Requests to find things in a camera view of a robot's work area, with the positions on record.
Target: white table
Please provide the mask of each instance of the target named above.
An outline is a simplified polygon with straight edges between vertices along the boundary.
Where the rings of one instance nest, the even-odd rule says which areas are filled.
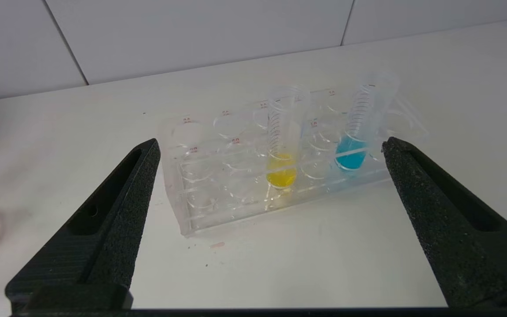
[[[3,99],[0,315],[6,283],[163,118],[380,63],[424,116],[422,150],[507,218],[507,22]],[[445,305],[390,182],[185,239],[161,168],[131,293],[134,308]]]

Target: petri dish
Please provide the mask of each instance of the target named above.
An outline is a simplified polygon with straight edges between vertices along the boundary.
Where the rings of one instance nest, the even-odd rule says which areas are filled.
[[[215,171],[217,162],[213,155],[226,146],[223,140],[211,140],[190,147],[181,160],[181,177],[194,183],[209,178]]]
[[[256,153],[255,147],[243,143],[227,146],[223,161],[231,169],[231,174],[245,174],[265,163]]]
[[[306,153],[302,156],[300,170],[310,179],[324,179],[330,174],[332,165],[322,152]]]
[[[315,150],[331,151],[336,149],[341,139],[342,135],[338,129],[333,126],[324,125],[312,133],[310,138],[308,138],[308,144]]]
[[[399,110],[388,110],[382,121],[380,137],[388,139],[391,136],[397,138],[412,138],[414,136],[414,123],[406,114]]]
[[[267,130],[269,111],[267,107],[259,108],[253,112],[253,121],[260,128]]]
[[[264,176],[232,178],[224,189],[239,203],[254,203],[263,200],[269,184]]]
[[[239,136],[246,127],[248,121],[240,113],[225,112],[222,116],[216,117],[213,127],[223,138],[234,138]]]
[[[208,127],[199,121],[187,121],[171,129],[171,139],[178,146],[187,148],[200,143],[208,130]]]
[[[214,183],[209,183],[187,193],[187,203],[200,212],[213,211],[219,195],[219,187]]]

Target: test tube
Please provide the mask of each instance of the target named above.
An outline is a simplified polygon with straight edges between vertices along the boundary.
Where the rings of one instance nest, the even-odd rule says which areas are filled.
[[[336,148],[336,154],[372,146],[382,116],[396,95],[399,84],[398,77],[392,73],[372,72],[367,75],[353,98],[353,106],[348,111],[344,134]],[[336,165],[344,171],[355,171],[361,167],[366,155],[367,151],[361,150],[337,156]]]
[[[294,183],[302,124],[310,107],[310,92],[300,86],[283,86],[268,96],[267,181],[282,189]]]

